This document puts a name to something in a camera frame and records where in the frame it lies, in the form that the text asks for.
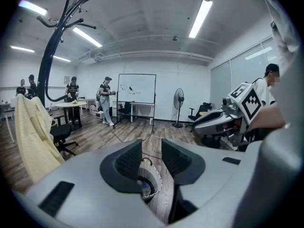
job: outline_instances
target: ceiling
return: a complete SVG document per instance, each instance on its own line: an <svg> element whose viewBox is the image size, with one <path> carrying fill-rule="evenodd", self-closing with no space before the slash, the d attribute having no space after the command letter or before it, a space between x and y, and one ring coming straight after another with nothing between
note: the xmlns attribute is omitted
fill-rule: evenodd
<svg viewBox="0 0 304 228"><path fill-rule="evenodd" d="M45 20L61 16L65 0L28 0L48 10ZM84 23L97 26L93 30L79 27L103 46L96 48L67 30L56 56L72 60L131 51L174 51L199 54L212 59L222 45L232 41L267 13L264 0L212 0L212 7L195 39L188 38L202 0L90 0L75 13ZM20 46L42 55L53 32L38 20L37 14L17 8L1 45Z"/></svg>

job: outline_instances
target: glass wall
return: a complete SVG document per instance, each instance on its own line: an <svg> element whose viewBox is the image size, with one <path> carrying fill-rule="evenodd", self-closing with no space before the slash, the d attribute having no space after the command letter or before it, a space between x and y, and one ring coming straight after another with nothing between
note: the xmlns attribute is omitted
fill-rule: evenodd
<svg viewBox="0 0 304 228"><path fill-rule="evenodd" d="M220 107L223 97L240 83L252 83L257 78L263 78L270 63L279 65L277 47L272 38L212 69L210 101ZM268 93L266 104L271 101L274 98Z"/></svg>
<svg viewBox="0 0 304 228"><path fill-rule="evenodd" d="M231 92L231 70L229 61L211 70L210 101L221 107L223 98Z"/></svg>

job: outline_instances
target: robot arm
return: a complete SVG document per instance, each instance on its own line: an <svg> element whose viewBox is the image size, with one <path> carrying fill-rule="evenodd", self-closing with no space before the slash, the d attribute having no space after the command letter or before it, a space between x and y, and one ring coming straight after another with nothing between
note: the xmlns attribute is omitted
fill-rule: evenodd
<svg viewBox="0 0 304 228"><path fill-rule="evenodd" d="M244 141L244 135L262 106L253 85L241 83L228 97L223 98L221 108L197 119L193 127L199 134L227 136L233 146L248 144ZM241 119L241 125L235 129L234 121L237 119Z"/></svg>

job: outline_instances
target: yellow cloth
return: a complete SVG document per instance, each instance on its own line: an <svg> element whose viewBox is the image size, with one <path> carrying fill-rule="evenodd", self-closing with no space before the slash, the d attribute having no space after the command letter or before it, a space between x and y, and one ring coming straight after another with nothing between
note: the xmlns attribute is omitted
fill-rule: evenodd
<svg viewBox="0 0 304 228"><path fill-rule="evenodd" d="M35 183L64 162L49 133L52 119L38 97L19 94L15 124L22 160Z"/></svg>

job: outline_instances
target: whiteboard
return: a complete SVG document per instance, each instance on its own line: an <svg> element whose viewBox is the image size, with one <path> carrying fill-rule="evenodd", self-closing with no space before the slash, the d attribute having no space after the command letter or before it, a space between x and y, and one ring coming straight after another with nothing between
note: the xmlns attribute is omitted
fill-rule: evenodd
<svg viewBox="0 0 304 228"><path fill-rule="evenodd" d="M156 75L120 74L118 101L154 104Z"/></svg>

